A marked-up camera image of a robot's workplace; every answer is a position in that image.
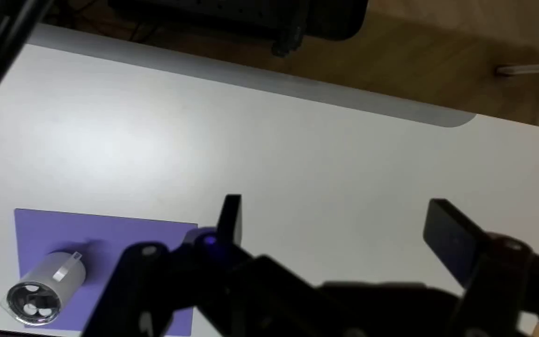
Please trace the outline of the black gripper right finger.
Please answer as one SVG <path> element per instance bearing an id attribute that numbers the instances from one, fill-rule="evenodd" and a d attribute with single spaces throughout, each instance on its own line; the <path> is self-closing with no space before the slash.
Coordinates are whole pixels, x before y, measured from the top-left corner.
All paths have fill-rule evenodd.
<path id="1" fill-rule="evenodd" d="M 447 199 L 430 199 L 422 242 L 452 279 L 465 287 L 490 238 Z"/>

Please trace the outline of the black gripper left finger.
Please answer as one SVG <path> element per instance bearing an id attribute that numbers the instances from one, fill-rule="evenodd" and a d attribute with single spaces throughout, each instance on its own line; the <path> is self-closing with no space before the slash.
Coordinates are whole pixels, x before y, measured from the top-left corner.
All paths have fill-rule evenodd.
<path id="1" fill-rule="evenodd" d="M 217 236 L 230 244 L 241 244 L 241 197 L 226 195 L 218 221 L 217 221 Z"/>

